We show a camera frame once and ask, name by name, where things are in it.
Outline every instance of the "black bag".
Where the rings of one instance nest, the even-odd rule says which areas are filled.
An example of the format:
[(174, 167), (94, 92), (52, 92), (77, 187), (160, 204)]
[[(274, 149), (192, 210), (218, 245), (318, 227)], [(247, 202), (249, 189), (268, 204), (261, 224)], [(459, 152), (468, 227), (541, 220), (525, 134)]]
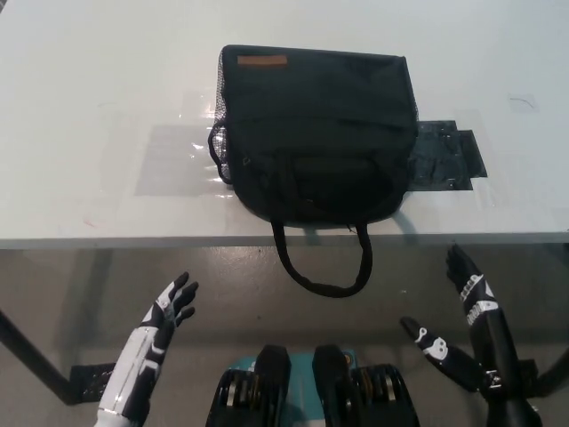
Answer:
[[(310, 292), (343, 298), (372, 272), (367, 223), (407, 191), (417, 109), (405, 58), (255, 46), (221, 51), (210, 152), (221, 179), (271, 221), (279, 257)], [(312, 283), (291, 264), (285, 223), (355, 225), (356, 283)]]

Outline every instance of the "black mesh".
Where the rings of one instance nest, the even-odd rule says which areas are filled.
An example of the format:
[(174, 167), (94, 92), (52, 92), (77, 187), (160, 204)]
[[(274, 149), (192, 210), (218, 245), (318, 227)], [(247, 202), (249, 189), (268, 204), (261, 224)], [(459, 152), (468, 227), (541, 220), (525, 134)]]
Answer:
[(223, 52), (220, 53), (220, 61), (217, 70), (217, 93), (215, 98), (215, 122), (209, 136), (210, 154), (217, 165), (220, 178), (226, 184), (231, 184), (228, 166), (228, 142), (227, 132), (224, 126), (227, 109), (223, 98), (225, 79), (223, 77)]

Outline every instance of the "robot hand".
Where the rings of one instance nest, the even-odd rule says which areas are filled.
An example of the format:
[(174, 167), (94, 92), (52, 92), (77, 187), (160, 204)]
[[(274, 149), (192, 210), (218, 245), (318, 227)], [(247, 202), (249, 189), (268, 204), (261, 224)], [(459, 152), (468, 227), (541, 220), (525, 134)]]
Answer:
[(446, 264), (469, 324), (475, 357), (448, 345), (412, 318), (402, 318), (401, 325), (439, 371), (465, 390), (484, 396), (488, 426), (541, 426), (525, 400), (516, 347), (485, 275), (458, 246), (449, 250)]
[(197, 282), (183, 273), (156, 298), (134, 329), (100, 400), (95, 427), (141, 427), (150, 410), (150, 396), (173, 334), (195, 309)]

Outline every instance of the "gray floor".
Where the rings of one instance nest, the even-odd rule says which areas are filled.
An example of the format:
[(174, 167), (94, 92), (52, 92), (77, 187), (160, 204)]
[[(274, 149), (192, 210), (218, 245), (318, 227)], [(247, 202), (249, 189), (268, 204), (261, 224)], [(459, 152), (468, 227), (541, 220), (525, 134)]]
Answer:
[[(569, 252), (561, 246), (467, 248), (505, 307), (520, 357), (548, 367), (569, 344)], [(301, 272), (336, 283), (355, 274), (353, 248), (293, 248)], [(376, 248), (370, 285), (326, 300), (284, 273), (272, 248), (0, 252), (0, 304), (67, 370), (114, 361), (159, 291), (182, 270), (201, 284), (196, 315), (172, 343), (147, 426), (204, 425), (224, 368), (267, 342), (309, 350), (337, 342), (360, 363), (398, 365), (423, 426), (481, 426), (484, 406), (410, 345), (397, 321), (428, 321), (466, 345), (467, 327), (445, 279), (445, 248)], [(567, 425), (569, 389), (533, 403), (544, 424)], [(64, 407), (0, 348), (0, 425), (91, 426), (96, 405)]]

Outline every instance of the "white table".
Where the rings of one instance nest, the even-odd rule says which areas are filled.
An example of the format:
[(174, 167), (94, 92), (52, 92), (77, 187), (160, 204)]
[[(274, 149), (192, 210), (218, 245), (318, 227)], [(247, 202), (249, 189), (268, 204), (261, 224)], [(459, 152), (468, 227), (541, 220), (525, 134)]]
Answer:
[[(404, 55), (421, 120), (472, 129), (474, 191), (409, 193), (374, 243), (569, 241), (564, 0), (11, 0), (0, 247), (273, 245), (206, 135), (225, 44)], [(291, 244), (355, 244), (345, 229)]]

